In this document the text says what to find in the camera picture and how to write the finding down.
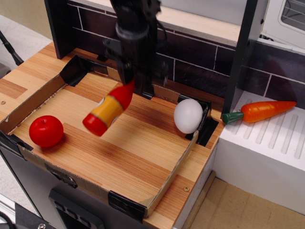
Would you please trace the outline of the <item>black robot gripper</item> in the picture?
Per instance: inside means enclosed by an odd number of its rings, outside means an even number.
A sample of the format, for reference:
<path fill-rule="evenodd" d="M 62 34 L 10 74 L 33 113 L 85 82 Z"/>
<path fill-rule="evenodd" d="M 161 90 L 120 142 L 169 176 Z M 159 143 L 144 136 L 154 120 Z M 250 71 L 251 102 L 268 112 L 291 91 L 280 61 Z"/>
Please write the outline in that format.
<path fill-rule="evenodd" d="M 117 29 L 118 40 L 105 39 L 105 57 L 115 60 L 122 84 L 135 78 L 137 95 L 154 95 L 152 83 L 164 86 L 168 80 L 168 65 L 156 53 L 156 43 L 149 31 L 133 33 Z"/>

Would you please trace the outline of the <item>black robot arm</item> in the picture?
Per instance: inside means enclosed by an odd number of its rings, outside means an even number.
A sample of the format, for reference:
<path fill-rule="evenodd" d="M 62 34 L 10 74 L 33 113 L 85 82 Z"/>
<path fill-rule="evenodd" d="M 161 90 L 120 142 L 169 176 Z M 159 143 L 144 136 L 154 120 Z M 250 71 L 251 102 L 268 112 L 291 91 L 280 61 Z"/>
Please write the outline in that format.
<path fill-rule="evenodd" d="M 164 86 L 168 65 L 157 54 L 167 41 L 158 42 L 158 28 L 163 29 L 156 15 L 161 11 L 159 0 L 113 0 L 117 16 L 115 31 L 118 39 L 106 39 L 105 58 L 116 61 L 121 83 L 134 82 L 134 92 L 147 99 L 154 96 L 153 83 Z"/>

